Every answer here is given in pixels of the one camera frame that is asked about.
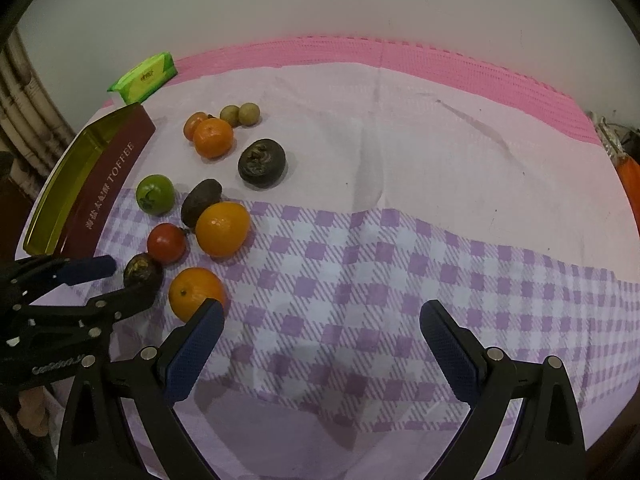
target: red tomato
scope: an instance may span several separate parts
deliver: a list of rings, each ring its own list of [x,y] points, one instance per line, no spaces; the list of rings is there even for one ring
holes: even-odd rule
[[[177,262],[186,250],[187,237],[173,224],[158,224],[146,239],[146,252],[163,265]]]

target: blue gripper pad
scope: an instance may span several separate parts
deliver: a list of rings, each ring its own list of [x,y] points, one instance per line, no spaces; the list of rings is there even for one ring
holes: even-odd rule
[[[106,254],[96,258],[80,258],[71,260],[58,269],[56,279],[59,283],[77,285],[78,283],[92,282],[108,276],[113,276],[116,271],[116,260]]]
[[[456,398],[474,407],[486,378],[484,348],[478,339],[460,328],[437,300],[422,306],[420,330]]]
[[[222,305],[205,300],[187,324],[174,329],[162,343],[157,370],[168,404],[189,396],[224,326]]]

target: pink tablecloth border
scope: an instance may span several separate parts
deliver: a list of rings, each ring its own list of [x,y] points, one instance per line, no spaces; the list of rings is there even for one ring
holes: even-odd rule
[[[241,68],[330,62],[403,72],[517,108],[572,139],[599,144],[593,125],[569,96],[506,68],[431,46],[367,38],[310,36],[228,46],[175,62],[168,85]]]

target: orange object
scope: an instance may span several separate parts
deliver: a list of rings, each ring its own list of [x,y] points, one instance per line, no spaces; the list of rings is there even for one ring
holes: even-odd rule
[[[184,323],[207,298],[218,300],[225,306],[225,287],[213,272],[203,267],[184,269],[169,286],[171,310]]]
[[[186,250],[187,237],[182,229],[173,224],[158,224],[146,239],[146,252],[163,265],[177,262]]]
[[[640,234],[640,166],[631,157],[626,158],[616,167],[626,197],[631,204],[631,211],[636,219]]]
[[[222,119],[211,118],[196,126],[193,144],[199,155],[215,158],[224,155],[234,143],[233,128]]]
[[[246,208],[236,202],[210,205],[196,222],[198,245],[213,258],[225,258],[244,243],[251,225]]]
[[[184,127],[182,128],[182,132],[187,140],[193,140],[193,134],[196,132],[198,124],[206,121],[208,118],[209,116],[206,113],[196,112],[187,119],[187,122],[184,123]]]

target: orange fruit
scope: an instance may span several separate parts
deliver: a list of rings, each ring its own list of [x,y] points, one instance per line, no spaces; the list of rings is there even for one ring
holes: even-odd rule
[[[187,122],[184,123],[182,128],[182,132],[187,140],[193,140],[193,134],[196,132],[196,127],[202,121],[206,121],[209,116],[204,112],[196,112],[191,117],[187,119]]]
[[[212,258],[225,258],[244,243],[251,219],[246,208],[236,202],[210,205],[196,222],[198,245]]]
[[[204,300],[212,298],[225,305],[225,287],[209,269],[190,267],[178,274],[169,285],[169,304],[174,314],[184,323]]]
[[[233,128],[222,119],[215,117],[202,121],[193,134],[193,145],[205,158],[224,155],[234,143]]]

